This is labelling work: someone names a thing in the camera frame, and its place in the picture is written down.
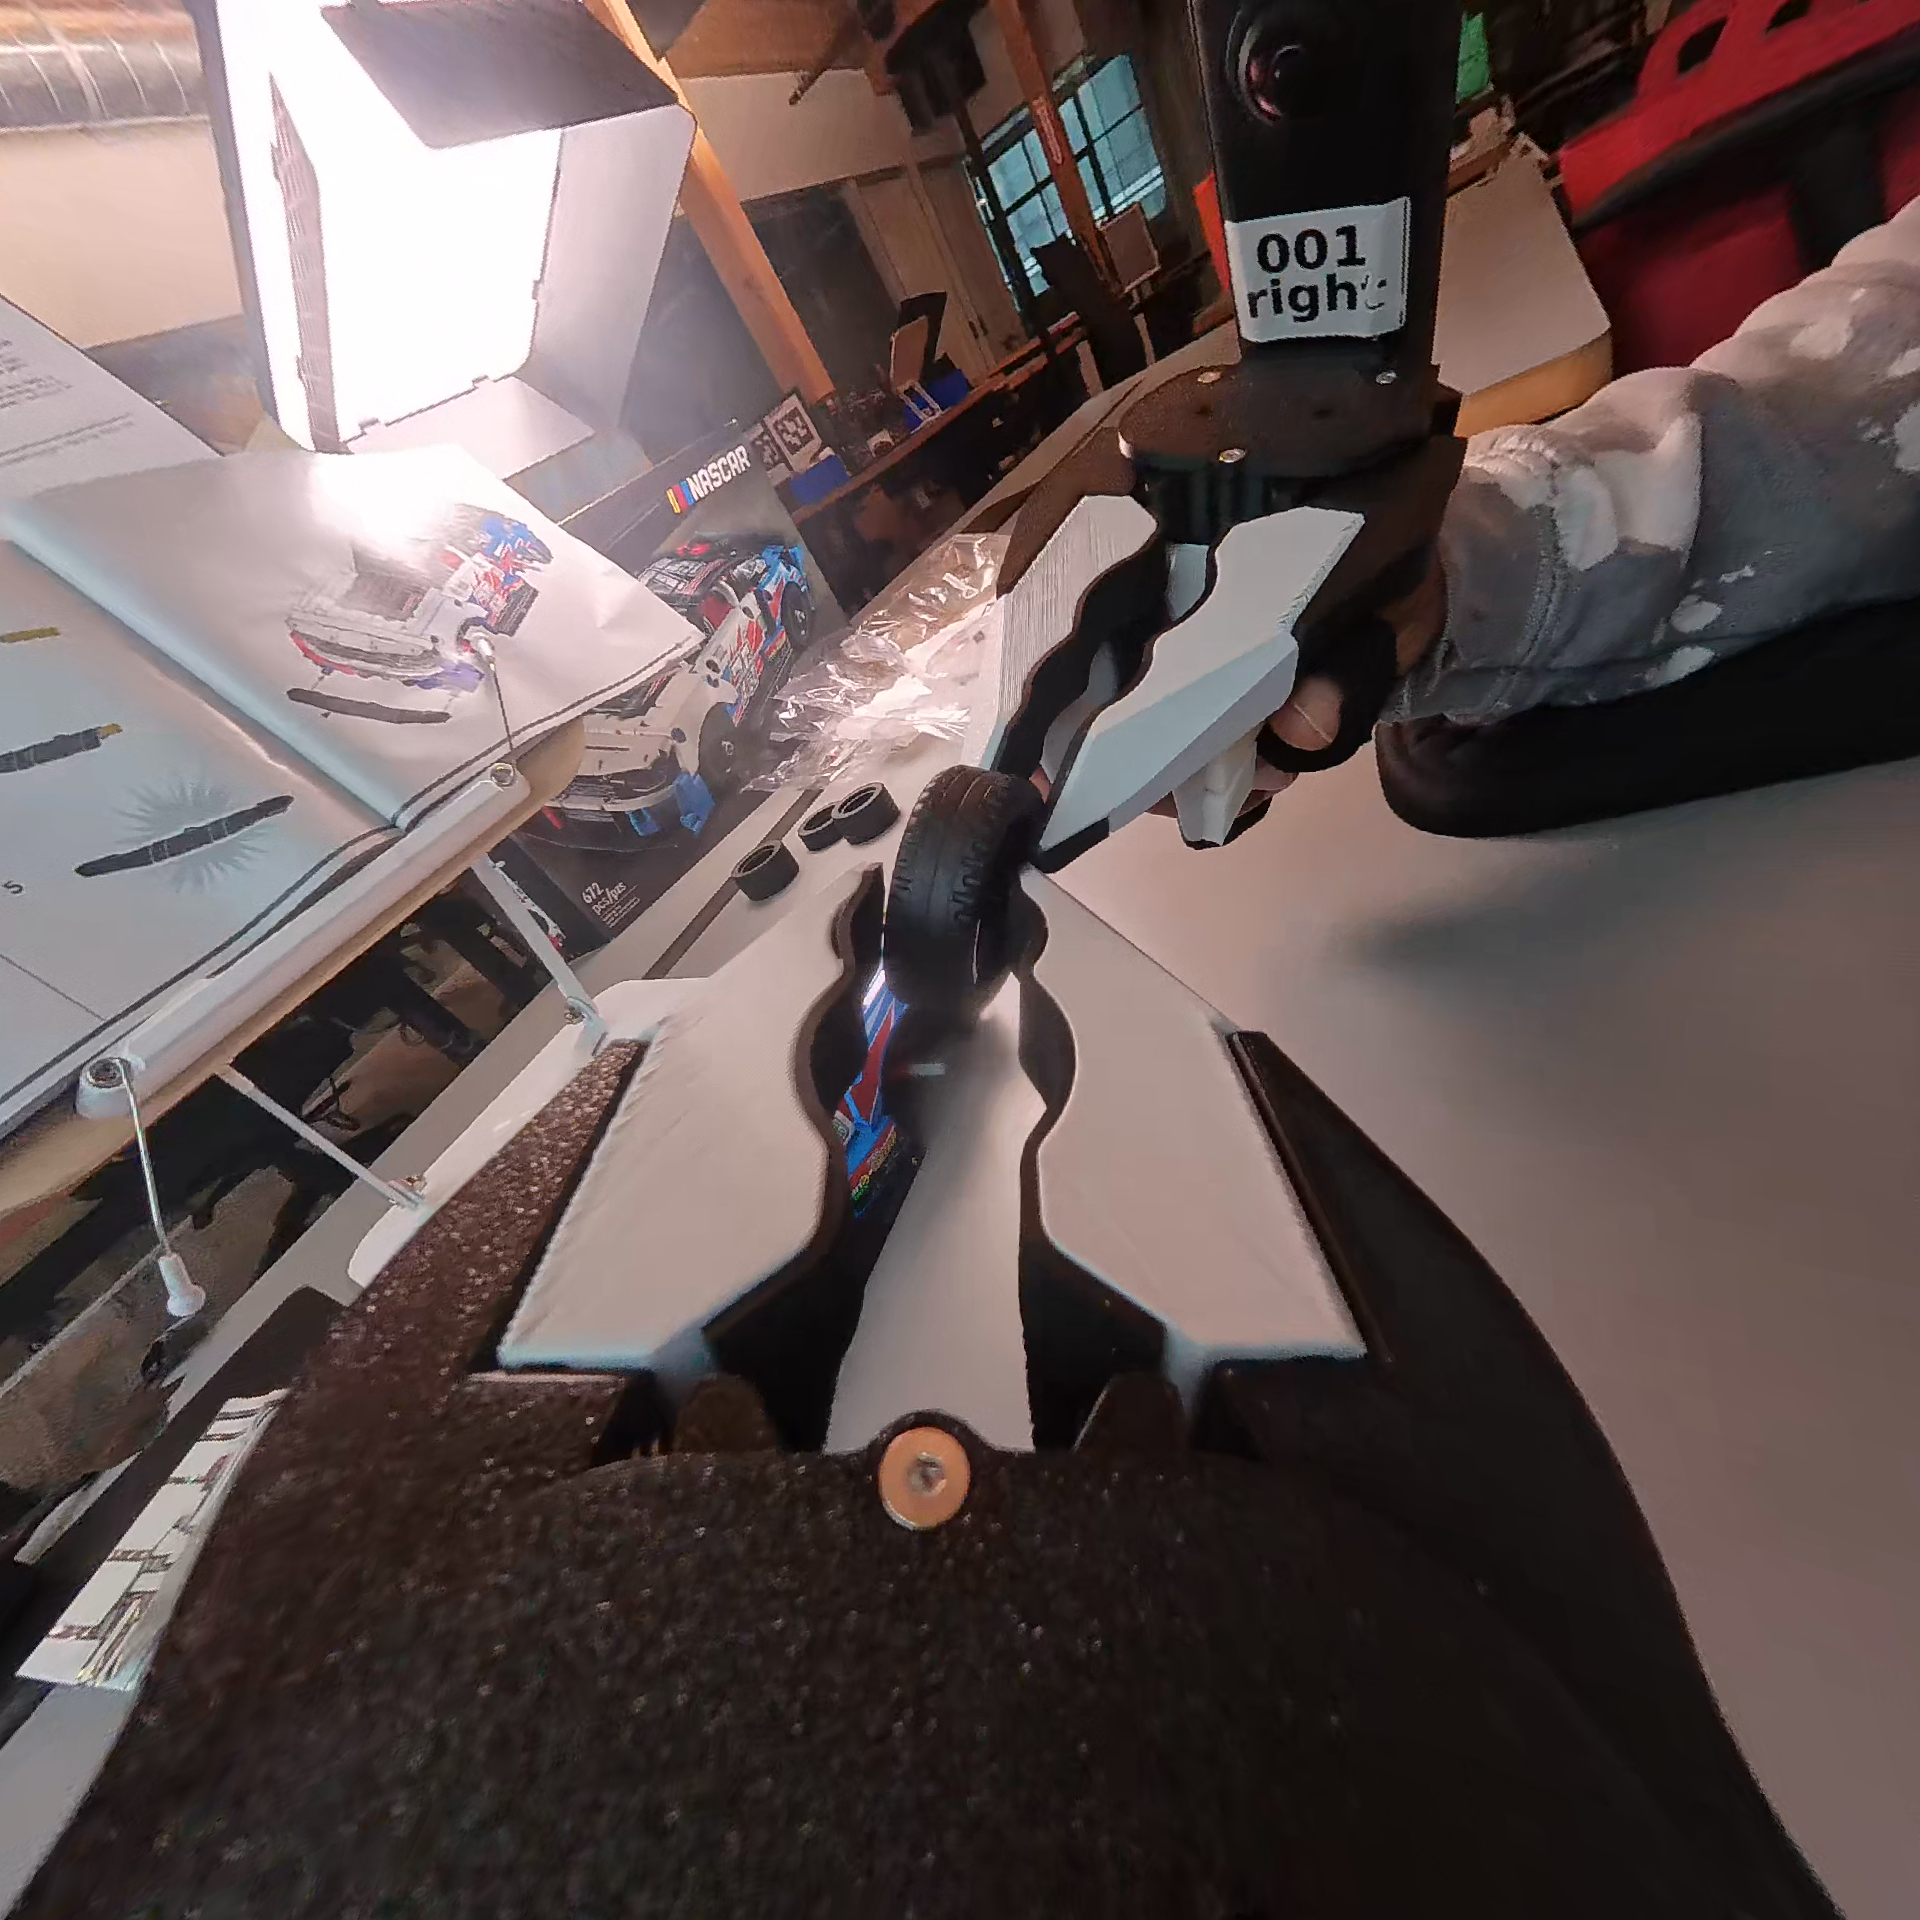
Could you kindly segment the black white marker tag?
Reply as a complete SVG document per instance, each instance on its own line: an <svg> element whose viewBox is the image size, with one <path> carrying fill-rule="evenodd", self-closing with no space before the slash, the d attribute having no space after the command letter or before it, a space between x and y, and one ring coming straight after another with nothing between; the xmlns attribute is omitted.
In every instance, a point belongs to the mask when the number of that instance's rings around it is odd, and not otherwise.
<svg viewBox="0 0 1920 1920"><path fill-rule="evenodd" d="M833 452L797 389L781 395L750 428L745 441L776 487L792 484Z"/></svg>

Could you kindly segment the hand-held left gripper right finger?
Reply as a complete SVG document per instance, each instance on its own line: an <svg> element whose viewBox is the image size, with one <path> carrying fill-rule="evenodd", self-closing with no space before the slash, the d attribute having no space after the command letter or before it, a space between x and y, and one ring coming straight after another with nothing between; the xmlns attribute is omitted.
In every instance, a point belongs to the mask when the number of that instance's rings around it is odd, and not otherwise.
<svg viewBox="0 0 1920 1920"><path fill-rule="evenodd" d="M1355 1360L1363 1337L1229 1053L1225 1017L1049 877L1031 980L1068 1035L1041 1238L1162 1332L1162 1370Z"/></svg>

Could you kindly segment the person's right forearm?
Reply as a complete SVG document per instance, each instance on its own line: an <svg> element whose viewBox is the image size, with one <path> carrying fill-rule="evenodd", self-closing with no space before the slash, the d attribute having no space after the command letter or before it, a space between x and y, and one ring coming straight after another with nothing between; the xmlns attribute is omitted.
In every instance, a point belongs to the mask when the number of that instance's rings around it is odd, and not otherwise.
<svg viewBox="0 0 1920 1920"><path fill-rule="evenodd" d="M1686 366L1468 443L1385 722L1671 686L1917 584L1917 202Z"/></svg>

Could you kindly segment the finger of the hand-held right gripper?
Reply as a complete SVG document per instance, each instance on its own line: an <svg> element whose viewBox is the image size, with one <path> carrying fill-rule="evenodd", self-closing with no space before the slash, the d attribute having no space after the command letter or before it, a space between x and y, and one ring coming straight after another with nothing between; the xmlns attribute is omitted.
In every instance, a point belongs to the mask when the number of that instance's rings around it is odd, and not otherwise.
<svg viewBox="0 0 1920 1920"><path fill-rule="evenodd" d="M997 688L979 766L1015 781L1055 778L1165 627L1165 542L1154 514L1125 495L1080 500L999 604Z"/></svg>
<svg viewBox="0 0 1920 1920"><path fill-rule="evenodd" d="M1296 507L1224 535L1212 587L1146 643L1125 688L1073 719L1033 869L1064 869L1163 800L1188 847L1229 841L1254 792L1257 734L1298 674L1293 630L1361 528L1355 510Z"/></svg>

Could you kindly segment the toy car box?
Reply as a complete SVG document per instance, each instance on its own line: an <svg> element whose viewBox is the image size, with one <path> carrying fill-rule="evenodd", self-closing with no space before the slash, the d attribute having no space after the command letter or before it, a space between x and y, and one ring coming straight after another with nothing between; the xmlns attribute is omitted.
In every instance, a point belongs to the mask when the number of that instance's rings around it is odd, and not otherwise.
<svg viewBox="0 0 1920 1920"><path fill-rule="evenodd" d="M629 928L756 813L781 691L845 618L738 430L691 443L559 526L694 632L583 716L574 778L492 851L574 959Z"/></svg>

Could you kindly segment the black toy car tire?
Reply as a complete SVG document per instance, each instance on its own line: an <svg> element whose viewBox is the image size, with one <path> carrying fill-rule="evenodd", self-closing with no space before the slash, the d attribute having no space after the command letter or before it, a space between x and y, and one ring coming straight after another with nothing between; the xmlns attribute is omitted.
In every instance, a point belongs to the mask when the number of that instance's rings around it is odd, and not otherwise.
<svg viewBox="0 0 1920 1920"><path fill-rule="evenodd" d="M972 1022L1011 966L1009 912L1044 818L1026 778L954 764L899 832L882 911L882 971L926 1019Z"/></svg>

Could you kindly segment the studio light panel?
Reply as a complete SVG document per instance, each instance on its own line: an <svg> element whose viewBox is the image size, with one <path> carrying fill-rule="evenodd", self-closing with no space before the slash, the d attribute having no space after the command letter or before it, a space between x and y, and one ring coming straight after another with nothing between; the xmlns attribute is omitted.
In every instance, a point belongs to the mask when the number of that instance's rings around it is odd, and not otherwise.
<svg viewBox="0 0 1920 1920"><path fill-rule="evenodd" d="M321 454L620 428L698 127L586 5L187 5L259 385Z"/></svg>

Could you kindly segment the person's right hand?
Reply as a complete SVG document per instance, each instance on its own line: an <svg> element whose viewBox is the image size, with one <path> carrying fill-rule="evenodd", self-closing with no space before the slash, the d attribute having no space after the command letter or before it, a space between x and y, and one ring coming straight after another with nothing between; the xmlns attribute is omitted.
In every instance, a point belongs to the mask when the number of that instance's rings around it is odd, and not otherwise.
<svg viewBox="0 0 1920 1920"><path fill-rule="evenodd" d="M1235 825L1264 817L1270 802L1286 792L1303 772L1318 769L1318 759L1332 753L1342 724L1342 691L1325 676L1310 676L1296 685L1281 709L1272 713L1259 728L1251 782L1241 800Z"/></svg>

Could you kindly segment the open instruction booklet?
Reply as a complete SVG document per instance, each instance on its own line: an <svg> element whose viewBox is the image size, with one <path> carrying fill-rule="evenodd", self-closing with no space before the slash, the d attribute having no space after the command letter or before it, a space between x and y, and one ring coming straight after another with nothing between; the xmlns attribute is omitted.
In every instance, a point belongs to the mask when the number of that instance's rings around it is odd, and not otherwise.
<svg viewBox="0 0 1920 1920"><path fill-rule="evenodd" d="M694 627L470 452L218 454L3 304L3 1133Z"/></svg>

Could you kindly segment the window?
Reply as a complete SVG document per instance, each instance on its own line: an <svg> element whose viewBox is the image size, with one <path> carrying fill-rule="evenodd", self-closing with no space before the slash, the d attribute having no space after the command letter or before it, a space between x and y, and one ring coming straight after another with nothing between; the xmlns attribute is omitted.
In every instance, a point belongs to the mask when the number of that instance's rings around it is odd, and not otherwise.
<svg viewBox="0 0 1920 1920"><path fill-rule="evenodd" d="M1158 146L1142 106L1133 61L1115 54L1083 58L1059 74L1055 108L1068 135L1068 153L1100 227L1131 209L1151 222L1163 216L1168 186ZM1033 130L1031 113L1019 108L981 140L981 164L966 162L972 201L990 222L986 181L1019 257L1019 270L1033 295L1045 290L1038 247L1071 235L1057 186Z"/></svg>

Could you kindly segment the folded sticker sheet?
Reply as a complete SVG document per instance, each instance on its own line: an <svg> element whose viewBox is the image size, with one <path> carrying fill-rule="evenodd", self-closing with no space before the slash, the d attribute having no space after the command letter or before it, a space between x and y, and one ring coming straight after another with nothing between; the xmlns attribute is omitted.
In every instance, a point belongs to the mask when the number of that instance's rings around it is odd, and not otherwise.
<svg viewBox="0 0 1920 1920"><path fill-rule="evenodd" d="M14 1669L22 1683L133 1694L185 1578L287 1388L225 1401L109 1540L54 1624Z"/></svg>

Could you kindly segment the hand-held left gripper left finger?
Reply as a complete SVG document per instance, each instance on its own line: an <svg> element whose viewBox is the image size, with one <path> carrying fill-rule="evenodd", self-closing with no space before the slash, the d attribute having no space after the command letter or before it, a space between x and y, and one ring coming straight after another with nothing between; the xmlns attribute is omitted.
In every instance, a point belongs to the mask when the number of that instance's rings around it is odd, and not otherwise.
<svg viewBox="0 0 1920 1920"><path fill-rule="evenodd" d="M705 1378L845 1224L833 1113L869 1054L882 869L794 904L667 1014L496 1346L503 1372Z"/></svg>

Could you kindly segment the toy brick race car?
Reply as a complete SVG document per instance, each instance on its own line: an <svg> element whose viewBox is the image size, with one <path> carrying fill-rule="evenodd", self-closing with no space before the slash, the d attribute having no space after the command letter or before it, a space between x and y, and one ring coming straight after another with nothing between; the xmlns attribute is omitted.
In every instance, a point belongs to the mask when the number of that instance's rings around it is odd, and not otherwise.
<svg viewBox="0 0 1920 1920"><path fill-rule="evenodd" d="M828 996L807 1043L810 1088L826 1140L826 1189L847 1232L882 1238L919 1171L921 1149L904 1115L896 1060L905 1009L883 966Z"/></svg>

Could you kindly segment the metal air duct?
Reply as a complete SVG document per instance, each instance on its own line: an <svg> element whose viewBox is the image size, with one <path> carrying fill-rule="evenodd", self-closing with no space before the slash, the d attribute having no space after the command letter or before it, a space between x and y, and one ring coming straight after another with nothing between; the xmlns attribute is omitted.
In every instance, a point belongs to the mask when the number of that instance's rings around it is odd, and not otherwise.
<svg viewBox="0 0 1920 1920"><path fill-rule="evenodd" d="M202 121L196 27L180 5L1 7L1 132Z"/></svg>

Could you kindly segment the clear plastic bags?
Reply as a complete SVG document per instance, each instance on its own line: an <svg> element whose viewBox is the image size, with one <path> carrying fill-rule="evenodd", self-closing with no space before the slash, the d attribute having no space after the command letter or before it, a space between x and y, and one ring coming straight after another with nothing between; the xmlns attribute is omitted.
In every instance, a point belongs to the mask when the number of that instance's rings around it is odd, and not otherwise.
<svg viewBox="0 0 1920 1920"><path fill-rule="evenodd" d="M1003 531L941 538L822 643L774 697L745 790L877 778L921 749L964 746L997 636Z"/></svg>

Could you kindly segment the red plastic carrier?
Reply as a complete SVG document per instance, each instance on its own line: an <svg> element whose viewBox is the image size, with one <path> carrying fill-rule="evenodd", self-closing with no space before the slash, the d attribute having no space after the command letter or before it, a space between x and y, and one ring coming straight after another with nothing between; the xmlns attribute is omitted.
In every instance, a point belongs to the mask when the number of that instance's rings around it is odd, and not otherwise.
<svg viewBox="0 0 1920 1920"><path fill-rule="evenodd" d="M1684 366L1915 199L1917 7L1678 10L1558 174L1614 371Z"/></svg>

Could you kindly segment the white wood-edged table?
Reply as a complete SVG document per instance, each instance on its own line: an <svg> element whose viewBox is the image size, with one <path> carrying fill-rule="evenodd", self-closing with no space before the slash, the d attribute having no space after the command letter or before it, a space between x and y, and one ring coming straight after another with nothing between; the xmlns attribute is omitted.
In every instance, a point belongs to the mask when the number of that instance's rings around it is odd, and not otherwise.
<svg viewBox="0 0 1920 1920"><path fill-rule="evenodd" d="M1447 199L1433 356L1463 439L1553 420L1614 378L1611 325L1526 140Z"/></svg>

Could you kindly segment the white book stand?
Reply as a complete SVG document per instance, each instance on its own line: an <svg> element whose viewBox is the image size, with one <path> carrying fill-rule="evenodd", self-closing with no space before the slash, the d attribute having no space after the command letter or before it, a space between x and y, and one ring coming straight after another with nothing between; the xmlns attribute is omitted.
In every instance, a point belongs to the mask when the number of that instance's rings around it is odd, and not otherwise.
<svg viewBox="0 0 1920 1920"><path fill-rule="evenodd" d="M218 1079L306 1146L367 1186L396 1222L371 1226L348 1259L354 1288L370 1284L420 1224L500 1153L532 1116L609 1044L642 1044L691 999L691 988L616 985L603 1012L593 992L543 937L489 853L578 775L586 726L575 721L494 763L417 828L306 904L255 948L189 982L80 1070L76 1090L3 1140L3 1236L47 1217L54 1204L132 1142L141 1122ZM470 879L525 943L559 995L561 1026L515 1069L478 1116L421 1172L390 1180L276 1102L235 1067L237 1056L352 961L383 941L426 901Z"/></svg>

